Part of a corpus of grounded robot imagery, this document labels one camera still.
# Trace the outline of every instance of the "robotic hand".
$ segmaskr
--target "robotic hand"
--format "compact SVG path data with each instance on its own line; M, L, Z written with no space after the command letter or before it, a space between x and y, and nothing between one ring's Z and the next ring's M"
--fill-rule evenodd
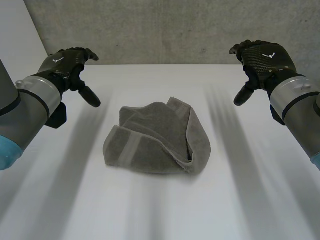
M319 83L298 74L287 51L277 43L246 40L229 54L236 55L249 77L234 104L241 106L255 90L265 90L273 118L288 127L320 170Z
M91 106L97 108L101 102L94 92L80 79L80 73L85 69L85 63L93 59L98 61L98 56L90 49L81 47L60 50L48 56L38 74L48 79L58 88L61 96L67 90L78 91L83 99Z
M101 102L80 79L85 63L98 56L80 47L48 56L37 74L14 86L0 61L0 170L11 167L44 125L59 128L67 121L63 93L78 91L97 108Z

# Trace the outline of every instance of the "gray towel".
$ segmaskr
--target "gray towel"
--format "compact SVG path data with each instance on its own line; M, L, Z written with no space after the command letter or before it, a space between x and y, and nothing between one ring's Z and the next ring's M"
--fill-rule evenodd
M151 174L199 174L210 153L194 109L173 97L167 104L121 108L120 124L103 145L107 165Z

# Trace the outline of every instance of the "gray metal cylinder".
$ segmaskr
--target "gray metal cylinder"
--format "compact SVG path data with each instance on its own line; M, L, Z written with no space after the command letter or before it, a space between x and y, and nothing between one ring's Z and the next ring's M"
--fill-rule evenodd
M28 76L16 82L18 90L28 91L40 98L46 105L51 116L61 103L61 95L57 87L47 79L39 76Z
M0 59L0 110L12 104L19 93Z
M320 152L320 116L314 110L318 96L307 97L293 105L284 123L311 158Z
M24 151L48 120L44 106L30 94L20 92L21 103L0 116L0 136L10 139Z

